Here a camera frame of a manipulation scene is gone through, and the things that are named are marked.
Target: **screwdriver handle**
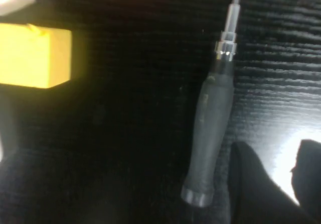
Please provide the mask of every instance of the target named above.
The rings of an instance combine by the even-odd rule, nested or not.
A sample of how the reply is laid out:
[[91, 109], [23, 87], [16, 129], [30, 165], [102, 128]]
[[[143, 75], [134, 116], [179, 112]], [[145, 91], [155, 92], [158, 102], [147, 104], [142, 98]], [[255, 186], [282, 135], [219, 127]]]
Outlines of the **screwdriver handle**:
[[13, 154], [17, 147], [18, 131], [12, 103], [0, 92], [0, 162]]
[[199, 95], [191, 162], [181, 192], [181, 198], [192, 206], [212, 203], [216, 160], [233, 103], [233, 71], [228, 56], [216, 60]]

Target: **yellow foam block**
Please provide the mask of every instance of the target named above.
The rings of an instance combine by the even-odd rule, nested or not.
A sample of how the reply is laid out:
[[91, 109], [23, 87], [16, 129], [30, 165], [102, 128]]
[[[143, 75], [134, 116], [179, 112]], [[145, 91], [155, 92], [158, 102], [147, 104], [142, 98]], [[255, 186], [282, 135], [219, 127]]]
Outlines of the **yellow foam block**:
[[49, 88], [70, 80], [71, 31], [0, 24], [0, 83]]

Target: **screwdriver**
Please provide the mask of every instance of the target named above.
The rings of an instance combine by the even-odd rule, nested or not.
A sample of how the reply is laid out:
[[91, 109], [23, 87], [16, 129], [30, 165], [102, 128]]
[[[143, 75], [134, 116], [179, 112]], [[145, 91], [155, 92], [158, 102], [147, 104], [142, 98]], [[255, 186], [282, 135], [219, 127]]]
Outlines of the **screwdriver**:
[[216, 59], [203, 82], [194, 120], [193, 147], [181, 198], [196, 207], [213, 201], [214, 170], [233, 103], [233, 57], [240, 0], [229, 5], [225, 30], [216, 42]]

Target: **black table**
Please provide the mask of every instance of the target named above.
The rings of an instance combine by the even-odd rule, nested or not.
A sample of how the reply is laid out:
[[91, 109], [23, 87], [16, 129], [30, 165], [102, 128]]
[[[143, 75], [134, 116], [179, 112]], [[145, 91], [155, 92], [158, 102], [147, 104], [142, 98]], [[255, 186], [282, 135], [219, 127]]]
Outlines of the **black table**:
[[[1, 86], [20, 137], [0, 170], [3, 222], [176, 223], [195, 105], [229, 2], [38, 0], [0, 18], [72, 30], [73, 68], [87, 69], [49, 90]], [[227, 218], [233, 141], [252, 146], [293, 196], [299, 141], [321, 140], [320, 0], [241, 6], [233, 112], [204, 223]]]

